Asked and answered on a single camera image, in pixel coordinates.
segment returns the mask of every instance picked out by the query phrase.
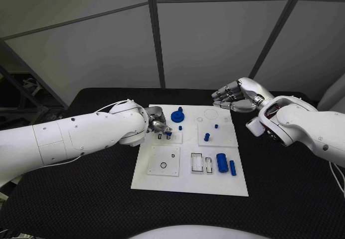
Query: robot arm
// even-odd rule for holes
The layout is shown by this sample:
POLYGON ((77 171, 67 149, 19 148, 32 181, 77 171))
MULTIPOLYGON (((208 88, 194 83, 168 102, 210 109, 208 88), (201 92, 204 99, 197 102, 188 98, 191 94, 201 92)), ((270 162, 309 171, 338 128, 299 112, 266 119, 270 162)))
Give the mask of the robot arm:
POLYGON ((318 157, 345 167, 345 114, 319 112, 296 97, 273 97, 249 78, 228 84, 213 97, 217 107, 243 113, 259 110, 246 125, 256 136, 267 132, 285 146, 301 141, 318 157))
POLYGON ((62 160, 90 154, 117 142, 137 146, 146 133, 172 133, 161 107, 133 101, 48 123, 0 131, 0 187, 21 174, 62 160))

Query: cable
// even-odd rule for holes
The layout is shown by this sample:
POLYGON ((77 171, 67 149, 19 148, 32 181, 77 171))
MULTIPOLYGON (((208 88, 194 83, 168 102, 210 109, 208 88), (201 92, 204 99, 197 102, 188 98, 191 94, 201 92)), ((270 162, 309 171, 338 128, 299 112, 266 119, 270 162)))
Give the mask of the cable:
POLYGON ((94 113, 97 113, 99 111, 101 111, 103 109, 106 109, 109 106, 113 106, 113 105, 119 105, 119 104, 122 104, 122 103, 125 103, 125 102, 129 102, 130 100, 125 100, 125 101, 117 101, 117 102, 114 102, 113 104, 110 104, 110 105, 107 105, 107 106, 104 106, 103 108, 100 108, 94 113))
MULTIPOLYGON (((338 168, 337 165, 335 165, 335 167, 337 167, 337 169, 338 169, 338 171, 340 171, 340 173, 341 173, 341 175, 342 175, 344 183, 345 183, 345 176, 344 176, 344 173, 342 173, 342 171, 341 171, 341 169, 338 168)), ((337 177, 337 174, 335 174, 335 171, 334 171, 332 163, 331 163, 331 162, 329 162, 329 168, 331 168, 331 171, 332 171, 332 175, 334 175, 334 177, 335 177, 335 179, 337 179, 337 183, 338 183, 340 189, 341 189, 342 193, 345 194, 345 188, 342 188, 342 186, 341 186, 341 183, 340 183, 340 180, 338 180, 338 177, 337 177)))
POLYGON ((41 168, 47 168, 47 167, 52 167, 52 166, 58 166, 58 165, 62 165, 62 164, 68 164, 68 163, 71 163, 71 162, 74 162, 78 158, 75 158, 73 161, 70 161, 70 162, 65 162, 65 163, 58 163, 58 164, 52 164, 52 165, 47 165, 47 166, 44 166, 44 167, 41 167, 41 168))

